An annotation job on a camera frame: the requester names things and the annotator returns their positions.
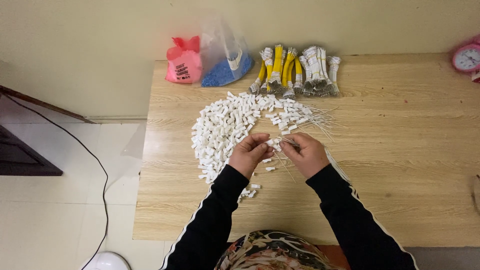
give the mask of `black power cable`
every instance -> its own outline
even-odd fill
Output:
[[[92,155],[97,161],[98,163],[100,164],[100,167],[102,167],[103,169],[103,172],[105,173],[105,175],[107,176],[107,179],[105,180],[105,185],[103,185],[103,195],[102,195],[102,199],[103,199],[103,205],[105,206],[105,215],[107,217],[107,224],[105,225],[105,234],[103,235],[103,238],[102,238],[102,241],[100,242],[100,244],[98,245],[98,248],[96,249],[95,253],[93,254],[93,256],[90,258],[90,260],[82,267],[81,270],[84,270],[84,268],[93,260],[93,258],[95,257],[95,255],[98,253],[98,251],[100,250],[100,247],[102,246],[103,244],[103,241],[105,240],[105,238],[107,237],[107,233],[108,233],[108,211],[107,211],[107,202],[105,200],[105,189],[107,187],[107,182],[108,182],[108,174],[107,174],[107,171],[105,170],[105,168],[103,168],[103,165],[102,163],[100,162],[100,160],[77,138],[75,137],[72,133],[70,133],[68,130],[64,129],[63,127],[59,126],[58,124],[54,123],[52,120],[48,119],[47,117],[43,116],[43,114],[39,113],[38,111],[34,110],[34,109],[31,109],[19,102],[17,102],[16,100],[12,99],[10,96],[6,95],[6,94],[3,94],[6,98],[10,99],[11,101],[15,102],[17,105],[21,106],[21,107],[24,107],[25,109],[27,110],[30,110],[36,114],[38,114],[40,117],[42,117],[43,119],[47,120],[48,122],[52,123],[54,126],[58,127],[59,129],[65,131],[68,135],[72,136],[75,140],[77,140],[77,142],[79,144],[81,144],[85,150],[87,150],[88,153],[90,153],[90,155]]]

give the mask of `red plastic bag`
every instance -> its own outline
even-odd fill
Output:
[[[200,58],[200,38],[192,37],[186,41],[180,37],[172,37],[175,47],[167,50],[167,76],[165,79],[174,83],[191,84],[202,76],[202,60]]]

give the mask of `person's left hand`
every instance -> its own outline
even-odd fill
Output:
[[[258,163],[273,156],[273,147],[265,143],[269,137],[268,133],[248,135],[233,148],[228,164],[250,180]]]

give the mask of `clock face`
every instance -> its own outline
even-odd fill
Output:
[[[459,50],[454,58],[455,67],[462,71],[475,69],[480,65],[480,49],[466,48]]]

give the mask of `hand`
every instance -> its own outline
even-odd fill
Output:
[[[228,164],[250,180],[258,163],[273,156],[273,147],[265,143],[269,137],[268,133],[255,133],[245,137],[233,148]]]
[[[292,144],[286,141],[280,142],[285,156],[295,164],[303,176],[311,178],[330,164],[321,142],[301,132],[285,135],[285,138],[300,145],[297,151]]]

